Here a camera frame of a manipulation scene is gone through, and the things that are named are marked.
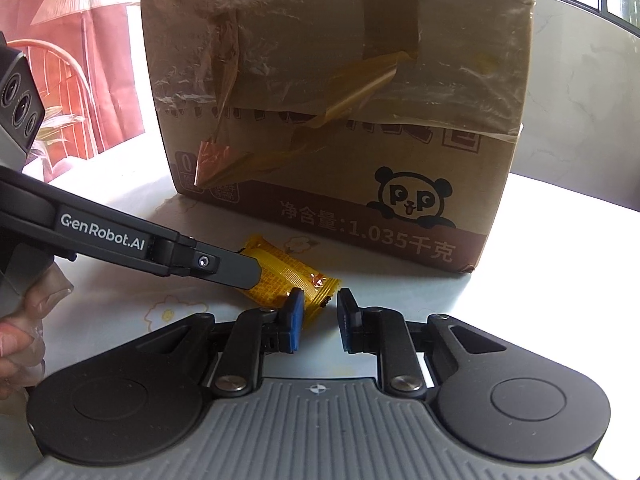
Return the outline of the person left hand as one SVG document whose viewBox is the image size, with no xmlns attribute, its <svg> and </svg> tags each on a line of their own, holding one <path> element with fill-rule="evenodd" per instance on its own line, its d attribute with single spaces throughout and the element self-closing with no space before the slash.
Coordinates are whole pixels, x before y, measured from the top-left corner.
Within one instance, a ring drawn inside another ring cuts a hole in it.
<svg viewBox="0 0 640 480">
<path fill-rule="evenodd" d="M 73 289 L 60 267 L 52 263 L 26 290 L 17 311 L 1 319 L 2 401 L 43 378 L 43 320 Z"/>
</svg>

